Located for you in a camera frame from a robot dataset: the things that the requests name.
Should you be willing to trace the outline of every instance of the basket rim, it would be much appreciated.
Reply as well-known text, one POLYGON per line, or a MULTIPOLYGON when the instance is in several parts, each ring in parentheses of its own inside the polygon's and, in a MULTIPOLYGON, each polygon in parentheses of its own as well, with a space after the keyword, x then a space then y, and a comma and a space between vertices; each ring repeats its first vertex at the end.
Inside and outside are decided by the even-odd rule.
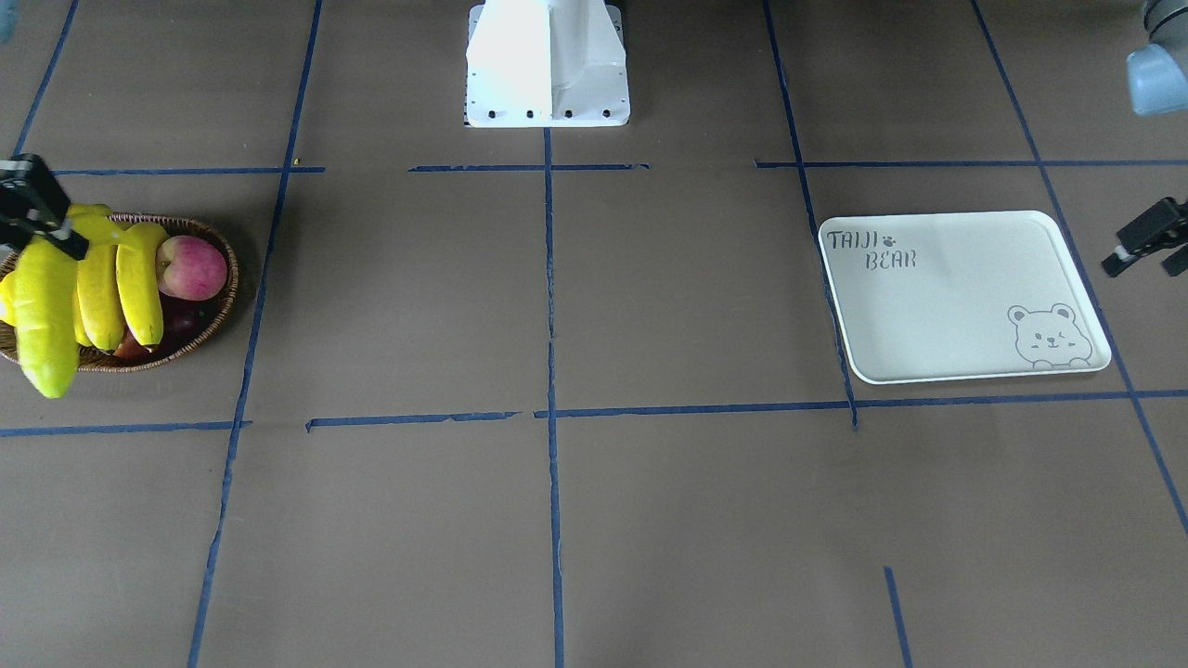
MULTIPOLYGON (((223 256, 227 258, 227 284, 223 285, 223 288, 219 291, 219 295, 209 300, 211 302, 219 302, 219 311, 215 314, 214 319, 211 319, 211 321, 207 323, 207 326, 202 329, 202 332, 198 333, 197 336, 195 336, 191 341, 189 341, 181 348, 173 351, 169 355, 163 357, 160 359, 145 361, 141 364, 131 364, 126 366, 101 364, 99 361, 86 361, 80 359, 78 371, 97 372, 97 373, 131 373, 134 371, 146 371, 150 368, 156 368, 158 366, 169 364, 181 357, 184 357, 194 352, 196 348, 198 348, 202 344, 208 341, 222 328, 232 309, 234 308, 236 296, 239 294, 239 283, 240 283, 239 259, 235 256, 235 250, 232 247, 230 242, 221 232, 219 232, 210 225, 196 219, 168 216, 159 214, 128 213, 128 212, 113 212, 108 218, 110 218, 113 221, 116 222, 128 222, 133 225, 138 222, 156 222, 158 225, 162 225, 163 227, 169 227, 169 226, 192 227, 200 231, 202 234, 214 238, 215 240, 219 241, 220 246, 219 251, 222 252, 223 256)), ((4 259, 2 263, 0 263, 0 277, 4 277, 5 275, 10 273, 13 269, 15 269, 19 253, 11 253, 7 258, 4 259)), ((5 323, 0 323, 0 327, 11 329, 11 326, 5 323)), ((106 353, 97 352, 97 348, 82 348, 80 346, 81 353, 84 353, 88 349, 96 351, 96 354, 102 354, 103 357, 99 358, 101 360, 119 359, 115 358, 114 355, 108 355, 106 353)), ((10 351, 4 347, 0 347, 0 357, 4 357, 6 360, 13 364, 17 365, 20 364, 15 354, 10 353, 10 351)))

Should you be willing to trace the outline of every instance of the woven bowl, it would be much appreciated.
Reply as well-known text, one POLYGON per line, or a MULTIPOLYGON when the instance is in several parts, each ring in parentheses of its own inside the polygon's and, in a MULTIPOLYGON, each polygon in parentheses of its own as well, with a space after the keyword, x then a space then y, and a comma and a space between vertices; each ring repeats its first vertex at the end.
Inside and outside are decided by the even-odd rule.
MULTIPOLYGON (((169 364, 177 358, 189 354, 198 346, 207 342, 215 335, 216 332, 219 332, 223 322, 227 321, 227 316, 230 314, 232 307, 235 304, 235 294, 239 290, 239 261, 235 259, 235 251, 232 250, 227 239, 225 239, 222 234, 215 232, 210 226, 184 218, 126 213, 115 213, 112 214, 110 218, 116 222, 127 222, 129 225, 137 222, 156 222, 164 227, 165 232, 169 232, 170 237, 188 234, 210 242, 210 245, 219 248, 219 252, 221 252, 223 258, 227 259, 227 284, 223 285, 223 289, 210 300, 217 309, 214 320, 211 320, 210 323, 207 324, 207 327, 189 344, 185 344, 176 351, 158 351, 147 360, 135 361, 109 355, 97 348, 80 347, 78 371, 97 371, 102 373, 129 373, 133 371, 144 371, 163 364, 169 364)), ((15 269, 17 257, 17 253, 12 253, 5 258, 2 264, 0 264, 0 278, 4 278, 8 272, 15 269)), ((13 332, 12 326, 5 322, 0 322, 0 355, 8 361, 20 364, 17 359, 15 332, 13 332)))

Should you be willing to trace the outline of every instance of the fruit basket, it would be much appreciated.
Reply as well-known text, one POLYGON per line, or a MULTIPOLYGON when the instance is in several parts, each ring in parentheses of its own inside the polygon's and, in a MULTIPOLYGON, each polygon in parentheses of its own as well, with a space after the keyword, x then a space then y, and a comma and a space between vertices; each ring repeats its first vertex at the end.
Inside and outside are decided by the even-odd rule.
MULTIPOLYGON (((152 357, 139 360, 127 360, 113 354, 107 354, 97 348, 82 347, 78 352, 78 371, 128 373, 132 371, 154 368, 189 354, 202 344, 210 340, 210 338, 214 336, 227 321, 227 317, 235 304, 235 295, 239 291, 239 261, 235 259, 235 251, 232 250, 227 239, 210 226, 190 219, 128 213, 113 213, 110 219, 116 222, 126 222, 129 225, 137 222, 156 222, 164 227, 165 232, 168 232, 170 237, 187 234, 210 242, 210 245, 217 248, 227 260, 227 284, 223 285, 222 290, 220 290, 219 294, 211 300, 203 302, 204 304, 210 304, 211 310, 214 310, 214 316, 196 336, 184 345, 181 345, 179 347, 175 346, 172 349, 158 349, 152 354, 152 357)), ((0 263, 0 278, 4 278, 5 275, 15 269, 17 257, 17 253, 12 253, 5 258, 4 263, 0 263)), ((15 332, 13 332, 12 326, 5 322, 0 322, 0 355, 8 361, 20 364, 17 359, 15 332)))

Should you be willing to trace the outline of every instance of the light blue plastic cap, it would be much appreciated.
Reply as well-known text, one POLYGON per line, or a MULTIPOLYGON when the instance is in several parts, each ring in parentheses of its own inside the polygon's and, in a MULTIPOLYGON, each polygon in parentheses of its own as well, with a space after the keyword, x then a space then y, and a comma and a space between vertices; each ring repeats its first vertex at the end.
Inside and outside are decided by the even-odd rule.
POLYGON ((1140 116, 1188 109, 1188 77, 1170 53, 1148 44, 1126 58, 1130 103, 1140 116))

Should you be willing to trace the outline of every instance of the white mounting plate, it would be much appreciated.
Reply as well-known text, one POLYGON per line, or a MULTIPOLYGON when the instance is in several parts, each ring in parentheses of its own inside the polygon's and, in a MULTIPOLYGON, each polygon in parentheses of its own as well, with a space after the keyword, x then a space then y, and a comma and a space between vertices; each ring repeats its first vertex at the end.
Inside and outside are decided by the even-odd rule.
POLYGON ((817 237, 846 355, 867 383, 1110 364, 1068 245, 1041 212, 834 218, 817 237))
MULTIPOLYGON (((613 5, 605 7, 619 44, 625 46, 623 12, 613 5)), ((470 8, 467 43, 474 37, 482 10, 484 5, 470 8)), ((463 119, 472 127, 615 127, 631 118, 625 64, 587 67, 579 82, 554 90, 552 114, 530 108, 541 105, 519 101, 516 93, 494 89, 494 82, 484 81, 473 68, 468 70, 463 119)))

